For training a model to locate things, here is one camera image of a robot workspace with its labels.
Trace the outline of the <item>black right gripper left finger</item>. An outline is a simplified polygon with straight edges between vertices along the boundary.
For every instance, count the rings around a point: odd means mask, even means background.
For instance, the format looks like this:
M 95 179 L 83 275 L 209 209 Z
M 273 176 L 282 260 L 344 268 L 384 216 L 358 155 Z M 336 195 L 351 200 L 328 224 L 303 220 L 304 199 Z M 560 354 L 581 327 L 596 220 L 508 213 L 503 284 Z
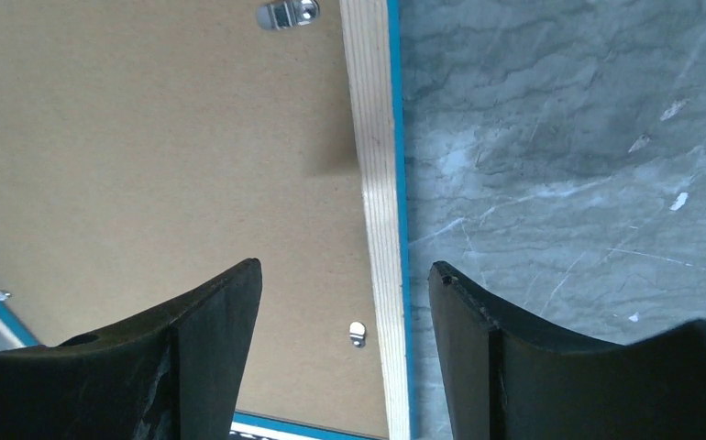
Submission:
M 262 293 L 247 258 L 58 346 L 0 351 L 0 439 L 225 439 Z

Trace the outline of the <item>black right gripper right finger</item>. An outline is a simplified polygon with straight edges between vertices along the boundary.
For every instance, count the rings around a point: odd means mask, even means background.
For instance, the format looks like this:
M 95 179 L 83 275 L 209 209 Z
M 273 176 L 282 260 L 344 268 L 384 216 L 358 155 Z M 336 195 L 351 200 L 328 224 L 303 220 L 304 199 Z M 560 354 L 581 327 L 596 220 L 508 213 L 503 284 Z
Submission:
M 706 320 L 631 345 L 553 324 L 445 261 L 429 297 L 457 439 L 706 439 Z

